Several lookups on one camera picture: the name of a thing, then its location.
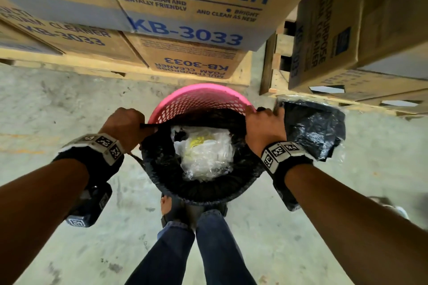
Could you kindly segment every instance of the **forearm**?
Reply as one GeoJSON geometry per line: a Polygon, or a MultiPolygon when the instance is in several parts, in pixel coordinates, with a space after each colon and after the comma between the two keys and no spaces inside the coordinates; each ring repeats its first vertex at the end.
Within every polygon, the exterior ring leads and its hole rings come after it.
{"type": "Polygon", "coordinates": [[[7,257],[1,284],[12,284],[25,270],[87,183],[86,167],[64,159],[0,187],[0,256],[7,257]]]}
{"type": "Polygon", "coordinates": [[[354,283],[426,283],[425,231],[311,165],[285,183],[354,283]]]}

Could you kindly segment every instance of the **denim pants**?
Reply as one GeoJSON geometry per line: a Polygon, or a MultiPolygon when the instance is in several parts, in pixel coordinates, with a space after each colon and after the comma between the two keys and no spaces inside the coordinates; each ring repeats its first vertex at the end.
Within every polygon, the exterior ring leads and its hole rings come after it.
{"type": "MultiPolygon", "coordinates": [[[[194,240],[195,234],[186,224],[168,222],[126,285],[180,285],[194,240]]],[[[218,210],[201,215],[196,227],[196,241],[204,263],[207,285],[256,285],[218,210]]]]}

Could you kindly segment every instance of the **black garbage bag liner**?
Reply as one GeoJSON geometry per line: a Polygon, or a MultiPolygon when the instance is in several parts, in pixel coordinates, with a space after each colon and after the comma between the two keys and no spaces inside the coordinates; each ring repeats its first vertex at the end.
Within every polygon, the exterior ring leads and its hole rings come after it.
{"type": "Polygon", "coordinates": [[[334,148],[345,140],[345,114],[339,109],[303,100],[279,105],[286,111],[287,140],[298,143],[317,160],[331,158],[334,148]]]}
{"type": "Polygon", "coordinates": [[[192,205],[228,202],[240,196],[265,170],[260,159],[245,143],[245,116],[229,108],[199,109],[177,115],[159,126],[142,143],[142,158],[149,178],[158,189],[192,205]],[[175,153],[171,126],[227,128],[235,149],[233,170],[212,181],[183,179],[181,158],[175,153]]]}

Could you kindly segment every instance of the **pink basket rim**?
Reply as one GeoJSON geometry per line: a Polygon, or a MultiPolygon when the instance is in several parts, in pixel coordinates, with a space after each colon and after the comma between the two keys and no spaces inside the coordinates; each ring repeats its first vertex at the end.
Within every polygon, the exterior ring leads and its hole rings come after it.
{"type": "Polygon", "coordinates": [[[159,103],[159,105],[156,106],[156,108],[154,109],[152,115],[150,115],[150,118],[149,118],[149,120],[148,120],[147,123],[148,124],[154,124],[155,121],[156,121],[156,118],[158,117],[158,114],[160,113],[160,111],[168,103],[172,102],[175,98],[177,98],[178,96],[180,96],[182,94],[185,94],[185,93],[187,93],[189,91],[198,90],[198,89],[212,89],[212,90],[217,90],[217,91],[222,91],[224,93],[228,93],[229,95],[232,95],[232,96],[238,98],[244,104],[253,107],[253,110],[254,110],[253,104],[251,104],[247,98],[245,98],[243,95],[241,95],[237,91],[234,91],[233,89],[230,89],[229,87],[222,86],[222,85],[217,85],[215,83],[196,83],[196,84],[193,84],[193,85],[190,85],[190,86],[182,87],[182,88],[176,90],[175,92],[173,92],[171,95],[165,97],[159,103]]]}

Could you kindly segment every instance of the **person's left hand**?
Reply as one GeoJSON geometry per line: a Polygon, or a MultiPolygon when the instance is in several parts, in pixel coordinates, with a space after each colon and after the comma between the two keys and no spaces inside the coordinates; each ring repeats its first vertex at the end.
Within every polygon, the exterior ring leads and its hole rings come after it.
{"type": "Polygon", "coordinates": [[[140,128],[144,120],[144,115],[136,109],[120,107],[110,115],[99,133],[107,133],[119,140],[125,152],[129,153],[156,131],[156,128],[140,128]]]}

